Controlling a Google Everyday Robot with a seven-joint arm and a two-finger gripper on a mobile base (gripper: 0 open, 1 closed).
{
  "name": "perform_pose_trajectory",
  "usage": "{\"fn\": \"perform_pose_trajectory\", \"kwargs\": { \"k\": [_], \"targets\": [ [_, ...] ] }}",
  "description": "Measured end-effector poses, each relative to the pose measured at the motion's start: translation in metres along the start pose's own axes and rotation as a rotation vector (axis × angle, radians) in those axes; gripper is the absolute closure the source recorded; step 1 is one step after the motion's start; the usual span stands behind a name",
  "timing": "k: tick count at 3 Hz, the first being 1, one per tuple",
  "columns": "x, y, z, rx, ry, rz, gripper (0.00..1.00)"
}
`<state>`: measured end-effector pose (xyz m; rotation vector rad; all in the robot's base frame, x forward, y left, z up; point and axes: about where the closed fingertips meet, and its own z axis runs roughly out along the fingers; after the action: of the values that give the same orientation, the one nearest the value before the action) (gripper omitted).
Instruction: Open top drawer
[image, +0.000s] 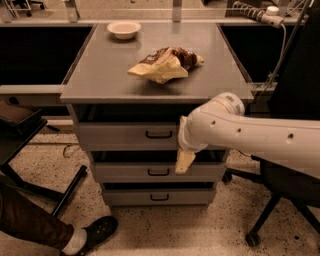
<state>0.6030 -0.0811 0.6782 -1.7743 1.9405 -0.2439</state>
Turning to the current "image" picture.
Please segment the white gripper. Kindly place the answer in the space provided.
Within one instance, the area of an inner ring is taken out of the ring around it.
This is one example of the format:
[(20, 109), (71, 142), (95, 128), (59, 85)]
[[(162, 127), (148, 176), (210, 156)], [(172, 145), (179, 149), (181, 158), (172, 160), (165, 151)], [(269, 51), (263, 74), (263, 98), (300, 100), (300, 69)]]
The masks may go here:
[(181, 149), (177, 152), (177, 160), (175, 164), (175, 173), (184, 174), (193, 163), (196, 155), (207, 147), (207, 144), (192, 142), (189, 140), (190, 133), (187, 129), (187, 117), (181, 116), (178, 131), (178, 143)]

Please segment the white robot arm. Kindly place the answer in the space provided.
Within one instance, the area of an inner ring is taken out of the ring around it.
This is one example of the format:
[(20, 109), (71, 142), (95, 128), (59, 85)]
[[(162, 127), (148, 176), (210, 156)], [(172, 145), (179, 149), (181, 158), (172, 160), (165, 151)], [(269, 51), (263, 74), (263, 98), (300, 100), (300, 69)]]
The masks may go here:
[(250, 118), (233, 93), (221, 93), (180, 118), (175, 172), (185, 173), (209, 146), (235, 149), (320, 178), (320, 122)]

